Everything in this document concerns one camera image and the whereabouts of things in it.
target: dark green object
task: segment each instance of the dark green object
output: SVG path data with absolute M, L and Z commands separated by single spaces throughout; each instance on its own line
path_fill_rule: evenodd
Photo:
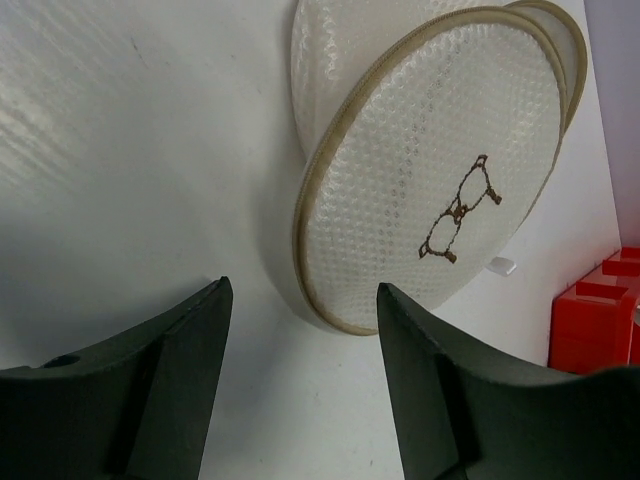
M 232 300 L 223 278 L 97 345 L 0 371 L 0 479 L 197 480 Z
M 391 285 L 378 321 L 407 480 L 640 479 L 640 369 L 524 362 Z

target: white backdrop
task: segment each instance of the white backdrop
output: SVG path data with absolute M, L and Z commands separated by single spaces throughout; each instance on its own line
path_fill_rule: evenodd
M 586 29 L 582 0 L 558 3 Z M 0 368 L 100 341 L 227 275 L 201 478 L 399 480 L 378 339 L 299 318 L 294 10 L 0 0 Z M 519 270 L 484 272 L 436 313 L 544 363 L 553 296 L 618 245 L 590 70 L 556 171 L 504 252 Z

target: beige trim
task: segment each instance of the beige trim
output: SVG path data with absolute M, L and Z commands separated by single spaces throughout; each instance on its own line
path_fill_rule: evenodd
M 468 8 L 438 17 L 406 35 L 387 50 L 387 52 L 369 68 L 334 116 L 314 156 L 307 165 L 302 188 L 296 204 L 293 224 L 294 265 L 300 289 L 311 308 L 320 318 L 329 325 L 346 333 L 360 336 L 375 335 L 378 330 L 350 325 L 335 315 L 332 315 L 331 312 L 324 308 L 314 291 L 313 285 L 308 281 L 308 264 L 306 260 L 308 231 L 306 225 L 315 206 L 324 176 L 336 151 L 343 142 L 347 131 L 382 79 L 404 58 L 420 48 L 427 41 L 452 28 L 474 23 L 499 23 L 519 28 L 531 35 L 538 42 L 551 64 L 558 82 L 561 112 L 566 112 L 567 93 L 565 77 L 556 47 L 545 30 L 535 21 L 504 7 Z M 551 175 L 556 164 L 557 154 L 560 150 L 562 136 L 565 131 L 564 127 L 565 115 L 561 115 L 558 149 L 556 150 L 556 156 L 549 175 Z
M 573 37 L 573 42 L 576 47 L 577 64 L 576 64 L 576 84 L 573 88 L 573 96 L 569 101 L 567 109 L 567 129 L 573 121 L 573 117 L 580 105 L 580 99 L 584 92 L 584 86 L 587 81 L 587 69 L 589 67 L 589 54 L 587 52 L 587 44 L 580 26 L 576 23 L 571 15 L 565 10 L 556 5 L 555 3 L 548 2 L 547 0 L 518 0 L 516 2 L 507 5 L 509 7 L 529 7 L 537 8 L 550 15 L 556 17 L 566 28 Z

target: red object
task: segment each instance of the red object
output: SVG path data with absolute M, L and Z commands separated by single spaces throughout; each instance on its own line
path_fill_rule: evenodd
M 640 364 L 640 248 L 604 260 L 553 302 L 549 366 L 588 374 Z

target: white wall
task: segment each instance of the white wall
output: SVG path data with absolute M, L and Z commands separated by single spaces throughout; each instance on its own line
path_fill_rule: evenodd
M 640 245 L 640 2 L 585 0 L 623 244 Z

